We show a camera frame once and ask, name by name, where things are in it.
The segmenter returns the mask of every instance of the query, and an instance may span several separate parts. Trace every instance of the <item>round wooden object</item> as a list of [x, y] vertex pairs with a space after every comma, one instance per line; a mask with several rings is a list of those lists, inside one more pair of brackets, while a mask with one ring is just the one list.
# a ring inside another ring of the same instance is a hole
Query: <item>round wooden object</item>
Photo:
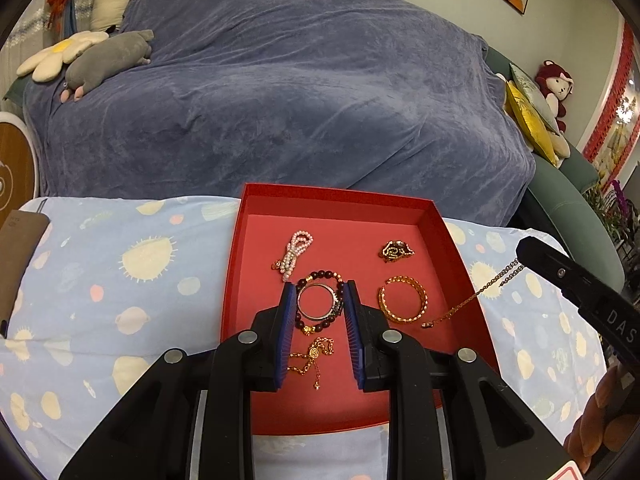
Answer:
[[0, 226], [13, 209], [34, 197], [31, 147], [14, 124], [0, 120]]

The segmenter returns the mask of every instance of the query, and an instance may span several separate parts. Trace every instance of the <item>red tray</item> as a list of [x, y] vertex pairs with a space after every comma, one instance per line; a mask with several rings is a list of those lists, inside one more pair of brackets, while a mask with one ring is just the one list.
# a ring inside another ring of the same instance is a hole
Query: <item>red tray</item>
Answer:
[[[299, 257], [291, 280], [312, 270], [333, 270], [355, 280], [360, 300], [378, 306], [378, 289], [387, 278], [411, 276], [425, 288], [429, 306], [423, 319], [395, 325], [426, 348], [455, 352], [475, 349], [495, 370], [494, 347], [477, 300], [450, 321], [425, 330], [420, 323], [444, 313], [474, 293], [458, 250], [430, 200], [315, 187], [247, 184], [236, 222], [222, 313], [222, 340], [251, 326], [259, 310], [277, 305], [282, 276], [271, 269], [292, 234], [309, 231], [311, 246]], [[415, 255], [393, 263], [378, 256], [389, 240], [403, 240]], [[395, 314], [414, 316], [420, 301], [411, 286], [386, 287]], [[329, 295], [319, 287], [302, 297], [310, 314], [327, 311]], [[334, 354], [318, 358], [320, 389], [313, 369], [299, 376], [289, 372], [276, 394], [252, 397], [254, 434], [314, 434], [353, 430], [388, 422], [388, 393], [364, 394], [356, 386], [344, 316], [319, 336], [334, 340]], [[315, 339], [294, 330], [292, 352], [305, 353]], [[304, 360], [291, 360], [302, 366]]]

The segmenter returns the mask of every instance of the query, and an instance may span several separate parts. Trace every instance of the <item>red teddy bear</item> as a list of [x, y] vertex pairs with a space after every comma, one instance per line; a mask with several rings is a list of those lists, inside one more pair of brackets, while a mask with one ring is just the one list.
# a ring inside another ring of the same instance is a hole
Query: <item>red teddy bear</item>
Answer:
[[[538, 83], [540, 91], [555, 117], [564, 117], [566, 108], [564, 108], [562, 101], [574, 92], [574, 80], [569, 73], [553, 61], [546, 60], [538, 70], [536, 83]], [[562, 133], [565, 133], [566, 124], [563, 121], [558, 121], [558, 128]]]

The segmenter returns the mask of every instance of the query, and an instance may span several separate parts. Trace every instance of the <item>gray plush pig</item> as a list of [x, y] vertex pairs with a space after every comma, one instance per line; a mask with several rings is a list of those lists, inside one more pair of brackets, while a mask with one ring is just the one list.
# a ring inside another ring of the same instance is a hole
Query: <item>gray plush pig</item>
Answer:
[[150, 63], [151, 47], [147, 41], [153, 37], [152, 30], [123, 32], [86, 50], [66, 69], [60, 101], [66, 102], [72, 93], [74, 101], [78, 101], [105, 79], [127, 68]]

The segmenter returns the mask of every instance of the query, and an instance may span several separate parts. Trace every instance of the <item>silver bolt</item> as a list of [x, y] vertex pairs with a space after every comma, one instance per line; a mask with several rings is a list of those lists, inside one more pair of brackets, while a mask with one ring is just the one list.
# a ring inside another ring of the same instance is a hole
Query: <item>silver bolt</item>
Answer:
[[382, 333], [382, 339], [387, 343], [399, 343], [402, 339], [402, 334], [398, 330], [385, 330]]
[[258, 335], [253, 330], [245, 330], [238, 334], [238, 341], [245, 345], [250, 345], [258, 340]]
[[461, 348], [458, 350], [458, 357], [465, 363], [472, 363], [478, 356], [471, 348]]
[[179, 363], [182, 360], [182, 352], [180, 352], [177, 348], [169, 350], [166, 354], [164, 354], [164, 360], [171, 365]]

